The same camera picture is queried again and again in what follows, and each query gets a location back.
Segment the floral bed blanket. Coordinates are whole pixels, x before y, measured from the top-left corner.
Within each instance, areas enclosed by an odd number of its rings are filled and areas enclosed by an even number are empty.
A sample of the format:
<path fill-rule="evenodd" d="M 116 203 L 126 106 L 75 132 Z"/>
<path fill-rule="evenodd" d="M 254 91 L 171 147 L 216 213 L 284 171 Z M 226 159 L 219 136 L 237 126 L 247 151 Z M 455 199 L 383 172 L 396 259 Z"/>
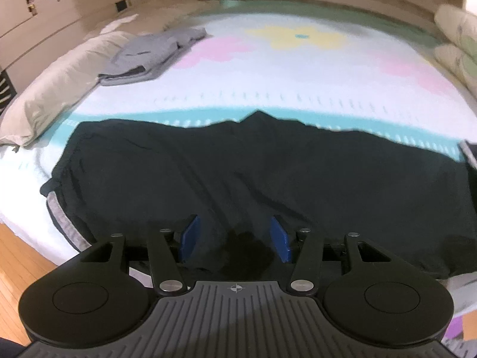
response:
<path fill-rule="evenodd" d="M 262 110 L 329 129 L 362 130 L 459 157 L 476 139 L 476 101 L 435 61 L 436 37 L 356 10 L 226 0 L 184 20 L 207 38 L 158 78 L 96 87 L 32 145 L 1 148 L 1 222 L 48 260 L 74 249 L 49 218 L 41 186 L 83 121 L 182 128 Z"/>

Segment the white pillow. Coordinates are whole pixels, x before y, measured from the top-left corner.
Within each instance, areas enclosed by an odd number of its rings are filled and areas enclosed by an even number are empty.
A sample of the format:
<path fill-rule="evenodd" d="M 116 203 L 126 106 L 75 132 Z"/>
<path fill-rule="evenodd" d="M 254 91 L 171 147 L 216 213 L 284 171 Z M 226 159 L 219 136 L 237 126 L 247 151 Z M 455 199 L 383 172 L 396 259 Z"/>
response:
<path fill-rule="evenodd" d="M 95 87 L 99 73 L 133 38 L 126 32 L 96 36 L 51 63 L 2 113 L 1 144 L 31 144 Z"/>

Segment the folded floral quilt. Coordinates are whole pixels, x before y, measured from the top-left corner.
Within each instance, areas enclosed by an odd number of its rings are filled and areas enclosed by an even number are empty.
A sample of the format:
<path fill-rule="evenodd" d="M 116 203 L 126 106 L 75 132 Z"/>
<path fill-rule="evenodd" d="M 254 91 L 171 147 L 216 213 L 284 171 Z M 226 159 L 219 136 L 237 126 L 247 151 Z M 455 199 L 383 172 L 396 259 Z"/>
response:
<path fill-rule="evenodd" d="M 476 15 L 442 4 L 434 22 L 448 41 L 434 49 L 436 60 L 476 97 Z"/>

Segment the folded grey garment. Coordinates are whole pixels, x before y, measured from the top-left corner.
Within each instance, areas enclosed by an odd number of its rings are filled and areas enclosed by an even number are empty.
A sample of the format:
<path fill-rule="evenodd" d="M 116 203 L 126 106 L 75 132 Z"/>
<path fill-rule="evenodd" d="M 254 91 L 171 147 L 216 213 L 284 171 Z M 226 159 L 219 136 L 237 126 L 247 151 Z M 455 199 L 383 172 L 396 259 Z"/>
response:
<path fill-rule="evenodd" d="M 156 79 L 207 36 L 203 27 L 180 27 L 135 37 L 98 74 L 99 84 L 112 87 Z"/>

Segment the black pants with grey stripe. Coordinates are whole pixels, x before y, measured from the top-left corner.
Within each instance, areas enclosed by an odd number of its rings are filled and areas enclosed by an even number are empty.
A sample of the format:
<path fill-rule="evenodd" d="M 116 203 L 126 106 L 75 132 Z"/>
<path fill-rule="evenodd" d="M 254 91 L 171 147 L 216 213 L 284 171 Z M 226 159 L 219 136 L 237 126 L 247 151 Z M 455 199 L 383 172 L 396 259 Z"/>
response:
<path fill-rule="evenodd" d="M 142 246 L 150 230 L 198 216 L 188 275 L 262 275 L 276 215 L 330 243 L 358 232 L 436 279 L 476 270 L 476 208 L 464 163 L 263 112 L 190 129 L 83 122 L 41 194 L 77 250 L 116 233 Z"/>

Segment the black wall outlet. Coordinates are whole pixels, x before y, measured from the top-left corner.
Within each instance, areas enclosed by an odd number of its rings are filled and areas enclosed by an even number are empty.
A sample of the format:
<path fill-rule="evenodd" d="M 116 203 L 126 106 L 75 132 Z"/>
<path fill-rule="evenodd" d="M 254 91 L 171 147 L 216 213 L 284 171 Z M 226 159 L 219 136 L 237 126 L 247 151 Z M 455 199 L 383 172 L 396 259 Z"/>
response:
<path fill-rule="evenodd" d="M 128 4 L 126 0 L 119 0 L 115 3 L 117 12 L 122 12 L 122 10 L 126 10 L 128 8 Z"/>

